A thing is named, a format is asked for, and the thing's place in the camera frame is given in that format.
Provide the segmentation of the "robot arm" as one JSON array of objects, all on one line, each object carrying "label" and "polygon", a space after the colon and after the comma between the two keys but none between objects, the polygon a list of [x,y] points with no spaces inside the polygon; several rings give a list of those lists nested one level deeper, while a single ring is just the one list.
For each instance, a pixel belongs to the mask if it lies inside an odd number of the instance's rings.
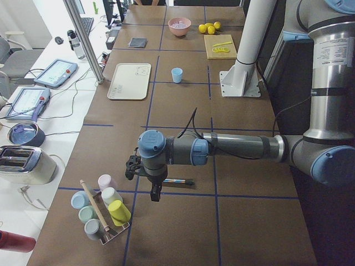
[{"label": "robot arm", "polygon": [[354,2],[287,1],[283,38],[314,43],[310,126],[305,133],[265,137],[184,129],[177,137],[165,137],[148,130],[126,162],[126,178],[147,177],[151,200],[157,202],[169,165],[204,165],[209,156],[229,154],[285,161],[326,186],[352,183],[354,135],[346,113],[354,77]]}]

